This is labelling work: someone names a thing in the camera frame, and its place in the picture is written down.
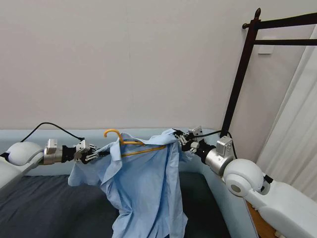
plastic hanger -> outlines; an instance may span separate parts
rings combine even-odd
[[[121,134],[120,134],[120,132],[117,129],[105,130],[104,137],[107,137],[107,134],[109,132],[115,132],[118,135],[121,145],[145,145],[141,141],[124,141],[122,136],[121,136]],[[143,154],[143,153],[147,153],[147,152],[151,152],[151,151],[155,151],[155,150],[161,150],[161,149],[164,149],[165,147],[166,147],[166,145],[163,145],[163,146],[152,148],[152,149],[148,149],[148,150],[141,150],[141,151],[131,152],[131,153],[127,153],[127,154],[122,154],[121,156],[122,157],[127,157],[127,156],[131,156],[131,155]]]
[[[122,136],[121,136],[121,134],[120,134],[120,132],[117,129],[105,130],[104,137],[107,137],[107,134],[109,132],[115,132],[118,135],[118,137],[119,137],[120,144],[122,144],[122,145],[144,145],[144,143],[141,142],[141,141],[124,141]]]

light blue shirt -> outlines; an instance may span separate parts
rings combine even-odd
[[[99,152],[110,155],[86,165],[77,162],[68,178],[70,186],[99,185],[119,216],[112,225],[113,238],[184,237],[187,217],[183,213],[179,185],[180,146],[167,130],[149,140],[122,133],[124,140],[142,141],[145,146],[112,142]],[[121,157],[121,154],[166,145],[164,149]]]

dark wooden pole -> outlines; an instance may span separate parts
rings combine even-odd
[[[226,115],[225,115],[224,120],[223,120],[223,125],[222,125],[222,129],[221,129],[222,132],[220,134],[220,137],[227,135],[227,131],[229,131],[229,128],[230,128],[231,120],[232,120],[233,113],[234,113],[234,110],[236,108],[236,104],[237,104],[237,101],[239,98],[243,79],[244,79],[244,76],[246,74],[248,64],[250,61],[253,45],[254,45],[255,39],[257,37],[257,33],[258,33],[257,24],[261,21],[261,20],[259,20],[260,14],[261,14],[261,9],[258,8],[256,13],[255,13],[254,19],[251,20],[250,24],[244,24],[242,26],[242,28],[244,28],[244,29],[246,27],[249,27],[249,30],[248,30],[246,41],[244,43],[240,63],[238,66],[237,74],[236,74],[233,88],[231,91],[231,96],[230,96],[230,100],[228,103]]]

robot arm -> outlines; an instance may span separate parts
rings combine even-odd
[[[86,164],[109,152],[96,153],[97,147],[85,139],[74,147],[59,147],[56,139],[49,139],[43,149],[33,142],[18,142],[0,155],[0,191],[5,192],[37,165],[51,165],[66,161]]]
[[[274,181],[252,161],[235,159],[232,139],[224,136],[207,145],[201,127],[184,134],[176,131],[183,151],[198,155],[220,176],[228,190],[245,198],[262,218],[287,238],[317,238],[317,203],[294,187]]]

black cable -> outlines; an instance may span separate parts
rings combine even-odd
[[[67,133],[67,134],[69,134],[69,135],[75,137],[76,139],[78,139],[78,140],[80,140],[80,141],[82,141],[82,140],[85,139],[84,137],[78,137],[78,136],[76,136],[76,135],[70,133],[69,131],[65,130],[64,128],[62,128],[62,127],[60,127],[59,125],[56,125],[56,124],[54,124],[54,123],[51,123],[51,122],[42,122],[42,123],[39,124],[36,128],[34,128],[34,130],[31,131],[30,134],[28,134],[28,135],[27,135],[23,140],[21,140],[20,142],[25,141],[25,140],[26,140],[27,138],[29,138],[41,125],[44,125],[44,124],[56,126],[58,129],[64,131],[65,133]]]
[[[218,134],[218,133],[221,133],[222,130],[217,130],[217,131],[214,131],[214,132],[211,132],[211,133],[208,133],[208,134],[205,134],[205,135],[194,135],[193,137],[194,138],[198,138],[198,137],[206,137],[206,136],[210,136],[210,135],[214,135],[214,134]],[[227,131],[227,133],[229,134],[230,138],[232,139],[232,135],[229,131]],[[232,141],[232,149],[233,149],[233,154],[234,154],[234,157],[236,159],[238,159],[237,157],[237,154],[236,154],[236,149],[234,148],[234,144],[233,144],[233,141]]]

